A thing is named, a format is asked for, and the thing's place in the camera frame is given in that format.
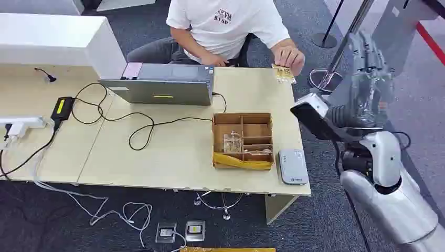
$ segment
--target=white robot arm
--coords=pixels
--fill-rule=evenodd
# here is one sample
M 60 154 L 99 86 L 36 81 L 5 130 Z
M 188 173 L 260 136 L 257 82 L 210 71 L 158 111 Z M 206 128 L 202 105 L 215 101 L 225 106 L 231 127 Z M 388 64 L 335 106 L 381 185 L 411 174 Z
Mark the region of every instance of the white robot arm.
M 346 104 L 310 93 L 291 112 L 318 139 L 345 142 L 343 187 L 403 251 L 445 251 L 445 229 L 404 168 L 398 139 L 383 130 L 394 89 L 385 60 L 369 36 L 350 40 L 356 71 Z

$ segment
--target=man's hand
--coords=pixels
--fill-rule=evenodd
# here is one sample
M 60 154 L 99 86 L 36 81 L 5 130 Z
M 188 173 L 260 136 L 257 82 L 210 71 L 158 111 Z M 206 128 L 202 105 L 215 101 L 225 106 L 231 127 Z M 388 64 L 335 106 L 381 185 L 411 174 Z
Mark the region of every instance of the man's hand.
M 229 61 L 219 55 L 212 54 L 211 52 L 204 54 L 201 57 L 201 64 L 210 65 L 215 67 L 225 67 Z
M 289 45 L 277 48 L 273 54 L 275 55 L 275 65 L 289 67 L 295 76 L 300 75 L 304 67 L 304 54 L 295 46 Z

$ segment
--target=laptop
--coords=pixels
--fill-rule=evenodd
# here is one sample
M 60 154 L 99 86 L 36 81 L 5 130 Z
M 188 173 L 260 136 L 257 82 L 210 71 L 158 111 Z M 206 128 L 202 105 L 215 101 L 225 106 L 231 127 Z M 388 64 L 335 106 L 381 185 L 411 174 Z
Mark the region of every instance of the laptop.
M 99 82 L 129 103 L 211 105 L 214 67 L 128 63 L 120 80 Z

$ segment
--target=yellow label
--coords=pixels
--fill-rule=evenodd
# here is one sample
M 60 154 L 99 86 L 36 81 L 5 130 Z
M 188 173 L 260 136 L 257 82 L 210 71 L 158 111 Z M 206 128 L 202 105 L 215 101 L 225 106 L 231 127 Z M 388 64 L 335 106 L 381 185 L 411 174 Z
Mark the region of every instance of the yellow label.
M 153 96 L 154 98 L 174 98 L 173 96 Z
M 62 112 L 63 104 L 65 103 L 65 100 L 60 100 L 59 108 L 57 109 L 56 114 L 60 114 Z

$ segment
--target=round base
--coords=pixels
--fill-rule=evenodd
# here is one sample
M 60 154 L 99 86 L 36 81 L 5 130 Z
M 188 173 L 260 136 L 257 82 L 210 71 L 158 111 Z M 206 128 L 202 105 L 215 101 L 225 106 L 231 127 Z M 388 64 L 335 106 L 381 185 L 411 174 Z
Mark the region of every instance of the round base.
M 326 73 L 327 69 L 314 69 L 309 74 L 308 82 L 312 87 L 318 88 L 320 91 L 332 93 L 332 91 L 334 91 L 334 89 L 336 89 L 343 81 L 343 77 L 339 73 L 334 72 L 334 76 L 332 77 L 331 81 L 322 89 L 320 88 L 320 82 L 323 80 Z
M 321 48 L 333 48 L 337 45 L 337 39 L 332 36 L 331 34 L 328 34 L 326 37 L 326 40 L 323 43 L 324 33 L 316 33 L 313 34 L 311 39 L 312 43 L 315 45 L 321 47 Z

